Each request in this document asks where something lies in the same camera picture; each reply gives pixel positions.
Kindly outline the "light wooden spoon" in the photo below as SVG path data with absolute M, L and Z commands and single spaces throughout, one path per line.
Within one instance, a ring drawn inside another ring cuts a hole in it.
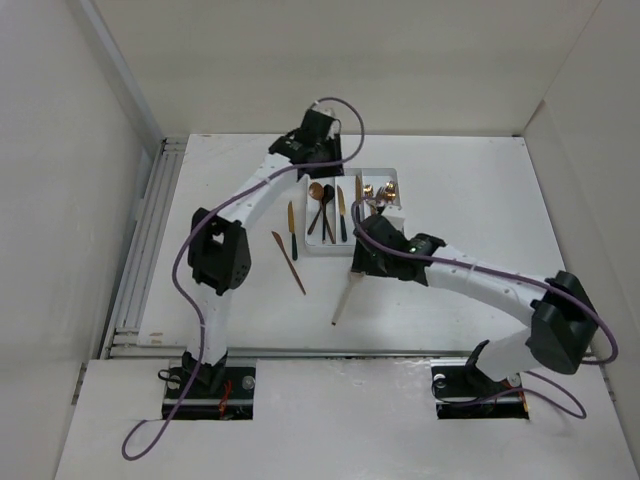
M 346 307 L 346 304 L 348 302 L 349 296 L 353 290 L 353 287 L 358 284 L 363 278 L 363 274 L 362 273 L 358 273 L 358 272 L 349 272 L 347 275 L 347 281 L 346 284 L 344 286 L 344 289 L 342 291 L 342 294 L 339 298 L 339 301 L 334 309 L 334 313 L 331 319 L 331 325 L 332 326 L 336 326 L 337 323 L 339 322 L 342 313 Z

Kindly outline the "rose gold spoon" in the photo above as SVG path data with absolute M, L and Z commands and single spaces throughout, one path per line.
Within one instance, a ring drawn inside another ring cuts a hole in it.
M 315 200 L 317 203 L 319 200 L 323 201 L 324 209 L 322 218 L 322 242 L 326 242 L 326 237 L 329 237 L 332 244 L 335 243 L 335 236 L 332 231 L 332 228 L 329 224 L 328 215 L 327 215 L 327 205 L 331 200 L 334 199 L 335 190 L 329 184 L 321 185 L 318 182 L 313 182 L 308 189 L 309 196 L 312 200 Z

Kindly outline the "gold knife green handle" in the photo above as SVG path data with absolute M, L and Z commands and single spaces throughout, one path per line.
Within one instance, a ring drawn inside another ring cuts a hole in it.
M 355 201 L 357 203 L 361 202 L 362 194 L 363 194 L 362 180 L 361 180 L 361 177 L 359 175 L 356 175 L 355 176 L 354 197 L 355 197 Z
M 336 187 L 337 199 L 338 199 L 338 212 L 339 212 L 339 224 L 340 224 L 340 236 L 343 243 L 347 242 L 347 229 L 345 221 L 346 205 L 344 199 L 344 193 L 341 186 Z
M 287 222 L 288 222 L 288 230 L 291 237 L 291 259 L 293 261 L 298 260 L 298 242 L 295 228 L 295 214 L 293 201 L 289 201 L 287 206 Z

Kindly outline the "rose gold fork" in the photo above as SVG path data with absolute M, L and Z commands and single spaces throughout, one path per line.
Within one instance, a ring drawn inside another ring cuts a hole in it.
M 397 202 L 397 184 L 389 181 L 382 189 L 382 198 L 387 204 L 395 204 Z

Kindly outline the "dark wooden spoon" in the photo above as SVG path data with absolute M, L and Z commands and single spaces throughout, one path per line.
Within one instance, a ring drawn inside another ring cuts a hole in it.
M 319 200 L 319 202 L 318 202 L 318 211 L 315 214 L 315 216 L 313 217 L 309 227 L 307 228 L 307 231 L 306 231 L 307 235 L 312 235 L 314 233 L 314 230 L 316 228 L 316 225 L 317 225 L 319 219 L 322 218 L 323 209 L 324 209 L 323 201 Z

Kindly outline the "rose gold knife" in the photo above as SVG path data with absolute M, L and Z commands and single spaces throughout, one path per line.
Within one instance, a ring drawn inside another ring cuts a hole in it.
M 302 294 L 306 296 L 306 294 L 307 294 L 306 289 L 304 288 L 304 285 L 303 285 L 303 283 L 302 283 L 302 281 L 301 281 L 301 279 L 300 279 L 300 277 L 299 277 L 299 275 L 298 275 L 298 273 L 297 273 L 297 271 L 296 271 L 296 269 L 295 269 L 295 267 L 293 265 L 292 260 L 290 259 L 289 255 L 286 252 L 282 237 L 275 231 L 271 231 L 271 234 L 272 234 L 276 244 L 278 245 L 282 255 L 284 256 L 284 259 L 285 259 L 285 261 L 287 263 L 287 266 L 288 266 L 288 268 L 289 268 L 289 270 L 290 270 L 290 272 L 291 272 L 296 284 L 298 285 L 298 287 L 301 290 Z

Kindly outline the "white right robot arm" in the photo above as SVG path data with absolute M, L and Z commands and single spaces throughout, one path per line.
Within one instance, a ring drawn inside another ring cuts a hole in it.
M 463 295 L 521 323 L 520 331 L 501 340 L 481 341 L 463 367 L 445 376 L 458 395 L 489 396 L 523 371 L 545 367 L 573 375 L 582 364 L 599 324 L 575 275 L 501 271 L 438 237 L 420 233 L 408 239 L 382 215 L 366 218 L 355 235 L 359 249 L 386 276 Z

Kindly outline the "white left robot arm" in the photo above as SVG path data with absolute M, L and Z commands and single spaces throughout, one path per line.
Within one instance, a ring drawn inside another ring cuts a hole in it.
M 193 214 L 187 264 L 205 294 L 201 300 L 187 299 L 199 326 L 181 364 L 189 374 L 187 384 L 201 396 L 213 396 L 223 387 L 232 291 L 246 280 L 252 264 L 248 231 L 301 177 L 342 171 L 334 164 L 342 159 L 338 124 L 330 110 L 307 110 L 301 125 L 269 147 L 255 173 L 230 200 Z

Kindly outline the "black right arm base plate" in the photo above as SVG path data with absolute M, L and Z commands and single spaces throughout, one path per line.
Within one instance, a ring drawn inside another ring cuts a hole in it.
M 439 420 L 529 419 L 518 375 L 496 382 L 462 364 L 436 364 L 431 375 Z

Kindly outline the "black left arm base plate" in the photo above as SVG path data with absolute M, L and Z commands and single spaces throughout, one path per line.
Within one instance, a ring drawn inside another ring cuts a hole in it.
M 213 386 L 196 380 L 180 404 L 173 420 L 245 421 L 252 420 L 256 388 L 256 361 L 232 358 L 222 373 L 214 379 Z M 173 407 L 184 391 L 189 373 L 180 365 L 158 371 L 164 382 L 161 414 L 170 417 Z

